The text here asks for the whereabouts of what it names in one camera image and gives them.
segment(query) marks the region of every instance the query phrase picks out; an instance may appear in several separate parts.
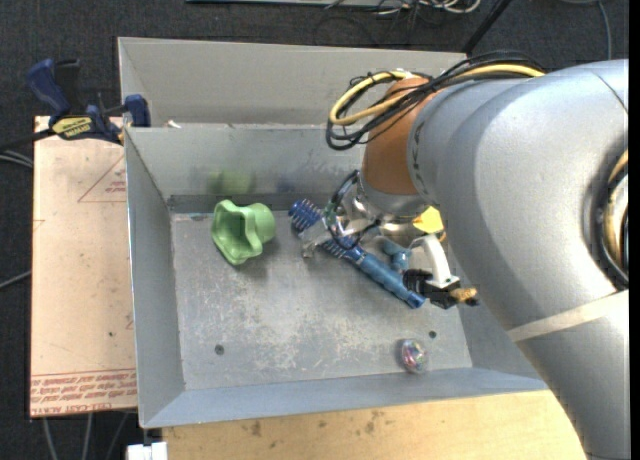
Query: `blue clamp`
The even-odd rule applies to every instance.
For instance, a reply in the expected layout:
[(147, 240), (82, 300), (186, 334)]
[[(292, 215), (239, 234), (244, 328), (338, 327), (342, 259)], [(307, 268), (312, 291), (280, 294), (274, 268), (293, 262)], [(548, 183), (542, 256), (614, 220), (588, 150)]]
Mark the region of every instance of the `blue clamp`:
[(55, 64), (50, 58), (38, 62), (27, 73), (27, 85), (35, 96), (53, 108), (49, 129), (65, 140), (93, 138), (122, 143), (122, 129), (109, 120), (109, 113), (129, 112), (131, 125), (149, 127), (151, 118), (145, 99), (139, 94), (127, 96), (124, 105), (104, 110), (102, 105), (88, 105), (84, 114), (70, 114), (71, 105), (55, 78)]

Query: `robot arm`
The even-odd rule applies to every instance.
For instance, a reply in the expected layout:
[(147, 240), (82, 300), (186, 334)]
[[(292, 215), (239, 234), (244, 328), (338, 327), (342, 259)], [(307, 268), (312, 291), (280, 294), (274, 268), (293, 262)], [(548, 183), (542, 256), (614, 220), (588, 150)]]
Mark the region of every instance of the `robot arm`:
[(628, 61), (471, 78), (374, 138), (361, 176), (383, 222), (440, 210), (465, 273), (596, 459), (630, 458), (627, 131)]

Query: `gray carpet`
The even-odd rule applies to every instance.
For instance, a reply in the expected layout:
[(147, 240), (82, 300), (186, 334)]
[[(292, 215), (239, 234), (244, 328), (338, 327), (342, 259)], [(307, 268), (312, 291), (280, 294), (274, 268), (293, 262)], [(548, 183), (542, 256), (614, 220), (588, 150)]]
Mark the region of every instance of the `gray carpet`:
[[(81, 98), (101, 92), (107, 105), (118, 95), (118, 36), (238, 40), (257, 43), (373, 46), (460, 51), (496, 0), (472, 14), (424, 11), (411, 30), (407, 21), (376, 18), (349, 8), (249, 4), (186, 4), (184, 0), (0, 0), (0, 143), (27, 135), (31, 117), (48, 110), (27, 90), (24, 76), (35, 62), (80, 58)], [(604, 4), (613, 57), (628, 57), (629, 0)], [(596, 6), (553, 0), (515, 0), (479, 43), (475, 53), (517, 49), (549, 69), (605, 59), (606, 36)], [(19, 149), (30, 154), (30, 146)], [(32, 175), (0, 162), (0, 282), (31, 261)], [(27, 416), (29, 373), (29, 279), (0, 290), (0, 458), (45, 459), (40, 422)], [(121, 414), (97, 414), (89, 458), (102, 459)], [(60, 458), (79, 458), (86, 418), (51, 423)], [(120, 445), (140, 442), (133, 416)], [(117, 447), (112, 458), (118, 458)]]

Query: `green object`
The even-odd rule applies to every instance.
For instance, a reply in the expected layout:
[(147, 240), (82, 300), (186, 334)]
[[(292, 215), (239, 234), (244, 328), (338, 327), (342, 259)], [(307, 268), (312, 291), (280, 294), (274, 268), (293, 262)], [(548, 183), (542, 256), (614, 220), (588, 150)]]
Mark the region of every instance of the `green object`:
[(213, 210), (211, 237), (222, 255), (233, 265), (262, 254), (262, 245), (270, 241), (275, 233), (275, 218), (264, 204), (239, 207), (230, 200), (223, 200)]

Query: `blue handle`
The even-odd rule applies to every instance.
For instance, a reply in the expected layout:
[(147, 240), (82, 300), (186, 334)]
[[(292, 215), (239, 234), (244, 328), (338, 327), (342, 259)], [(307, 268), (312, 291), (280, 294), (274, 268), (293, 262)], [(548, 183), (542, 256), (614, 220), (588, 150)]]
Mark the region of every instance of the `blue handle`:
[(402, 275), (394, 272), (373, 254), (365, 254), (359, 268), (384, 289), (406, 302), (409, 307), (417, 309), (425, 303), (425, 297), (404, 287)]
[(148, 128), (151, 126), (151, 117), (149, 117), (147, 103), (140, 94), (125, 97), (124, 106), (131, 114), (135, 127)]
[(27, 73), (27, 85), (40, 101), (54, 109), (54, 115), (59, 116), (68, 113), (71, 105), (56, 84), (53, 67), (53, 60), (50, 58), (38, 62)]

